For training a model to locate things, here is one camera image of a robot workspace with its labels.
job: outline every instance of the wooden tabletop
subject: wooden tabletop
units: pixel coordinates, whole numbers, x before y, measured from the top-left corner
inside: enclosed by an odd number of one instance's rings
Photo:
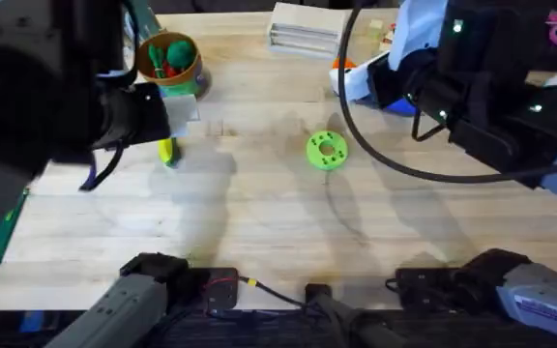
[[[365,11],[350,56],[375,44]],[[376,163],[345,131],[329,85],[330,62],[272,53],[270,14],[160,16],[198,43],[213,85],[202,121],[183,140],[176,170],[156,144],[130,148],[115,173],[80,193],[87,169],[52,165],[33,186],[0,267],[0,309],[89,307],[139,252],[188,257],[194,266],[233,266],[302,297],[311,281],[333,285],[351,305],[396,307],[383,286],[400,266],[463,265],[491,247],[557,270],[557,196],[517,183],[442,185]],[[366,138],[408,165],[448,174],[491,171],[446,134],[410,139],[410,120],[353,106]],[[343,133],[345,165],[332,172],[305,157],[312,132]],[[105,163],[111,155],[102,155]],[[243,289],[240,308],[288,307]]]

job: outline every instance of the sticker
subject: sticker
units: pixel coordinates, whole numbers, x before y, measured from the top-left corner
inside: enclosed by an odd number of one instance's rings
[[[557,321],[557,306],[555,305],[542,303],[534,299],[528,299],[517,295],[514,296],[514,302],[521,310]]]

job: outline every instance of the gray robot arm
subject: gray robot arm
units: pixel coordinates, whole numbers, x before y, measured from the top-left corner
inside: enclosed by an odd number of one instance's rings
[[[139,254],[121,276],[80,318],[49,342],[47,348],[133,347],[162,319],[185,291],[173,291],[187,276],[186,260]]]

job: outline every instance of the yellow object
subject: yellow object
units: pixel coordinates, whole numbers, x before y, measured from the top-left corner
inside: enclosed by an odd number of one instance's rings
[[[173,141],[171,138],[159,140],[159,156],[164,164],[171,164],[173,159]]]

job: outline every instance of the green ring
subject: green ring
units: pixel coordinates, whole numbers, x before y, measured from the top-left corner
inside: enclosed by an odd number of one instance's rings
[[[319,149],[322,143],[332,146],[334,152],[331,155],[322,154]],[[347,160],[347,142],[334,131],[318,131],[307,141],[307,158],[312,165],[321,170],[333,170]]]

